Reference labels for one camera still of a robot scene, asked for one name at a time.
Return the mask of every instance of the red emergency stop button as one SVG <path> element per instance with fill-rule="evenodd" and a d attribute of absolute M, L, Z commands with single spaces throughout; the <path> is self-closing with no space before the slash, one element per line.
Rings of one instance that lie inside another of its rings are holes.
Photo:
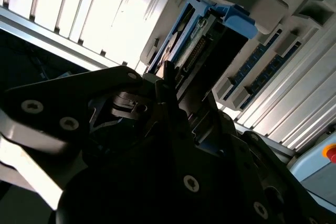
<path fill-rule="evenodd" d="M 336 163 L 336 144 L 327 145 L 322 152 L 332 163 Z"/>

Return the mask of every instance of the blue plastic latch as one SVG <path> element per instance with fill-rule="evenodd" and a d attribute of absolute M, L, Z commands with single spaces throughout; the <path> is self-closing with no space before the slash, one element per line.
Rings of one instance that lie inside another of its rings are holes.
<path fill-rule="evenodd" d="M 242 8 L 237 5 L 233 6 L 215 6 L 216 11 L 224 15 L 223 25 L 245 36 L 248 39 L 253 39 L 258 29 L 255 27 L 255 21 L 247 16 L 248 12 L 242 12 Z"/>

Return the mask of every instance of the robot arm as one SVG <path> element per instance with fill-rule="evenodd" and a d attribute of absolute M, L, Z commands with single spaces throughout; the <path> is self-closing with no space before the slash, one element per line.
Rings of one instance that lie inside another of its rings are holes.
<path fill-rule="evenodd" d="M 177 99 L 175 74 L 169 62 L 163 79 L 120 66 L 8 90 L 0 161 L 56 223 L 336 222 L 257 134 L 236 132 L 197 75 Z M 109 127 L 127 144 L 107 153 L 92 135 Z M 61 189 L 41 167 L 65 172 L 79 151 L 88 168 Z"/>

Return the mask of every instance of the bolt head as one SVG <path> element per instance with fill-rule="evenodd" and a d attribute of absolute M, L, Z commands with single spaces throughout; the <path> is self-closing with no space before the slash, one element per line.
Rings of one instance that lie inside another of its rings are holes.
<path fill-rule="evenodd" d="M 21 103 L 21 109 L 29 114 L 38 114 L 43 111 L 43 104 L 36 100 L 26 100 Z"/>
<path fill-rule="evenodd" d="M 79 127 L 79 122 L 74 118 L 66 116 L 59 120 L 59 125 L 63 130 L 74 131 Z"/>
<path fill-rule="evenodd" d="M 257 212 L 257 214 L 259 214 L 265 220 L 268 219 L 268 212 L 266 208 L 260 202 L 257 202 L 257 201 L 254 202 L 253 207 L 255 211 Z"/>
<path fill-rule="evenodd" d="M 191 175 L 186 175 L 183 178 L 183 183 L 187 189 L 192 191 L 193 193 L 196 193 L 199 191 L 199 183 L 198 181 Z"/>

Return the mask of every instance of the screw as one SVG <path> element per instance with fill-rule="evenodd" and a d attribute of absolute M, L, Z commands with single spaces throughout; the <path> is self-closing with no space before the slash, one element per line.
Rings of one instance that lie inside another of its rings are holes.
<path fill-rule="evenodd" d="M 136 75 L 133 73 L 128 73 L 128 76 L 131 77 L 132 79 L 136 79 Z"/>
<path fill-rule="evenodd" d="M 225 114 L 225 113 L 223 113 L 223 117 L 226 119 L 226 120 L 229 120 L 230 121 L 230 117 L 227 115 L 227 114 Z"/>
<path fill-rule="evenodd" d="M 263 217 L 265 220 L 268 219 L 268 212 L 266 208 L 260 203 L 260 202 L 254 202 L 253 207 L 257 214 L 259 214 L 261 217 Z"/>
<path fill-rule="evenodd" d="M 21 109 L 29 114 L 38 114 L 43 110 L 43 104 L 36 100 L 26 100 L 21 103 Z"/>
<path fill-rule="evenodd" d="M 198 192 L 200 185 L 193 176 L 190 175 L 184 176 L 183 182 L 185 187 L 188 188 L 190 191 L 192 191 L 193 193 Z"/>
<path fill-rule="evenodd" d="M 258 141 L 259 138 L 255 135 L 255 134 L 251 134 L 251 137 L 255 140 L 255 141 Z"/>
<path fill-rule="evenodd" d="M 59 120 L 59 125 L 63 130 L 74 131 L 79 127 L 79 122 L 74 118 L 66 116 L 65 118 Z"/>

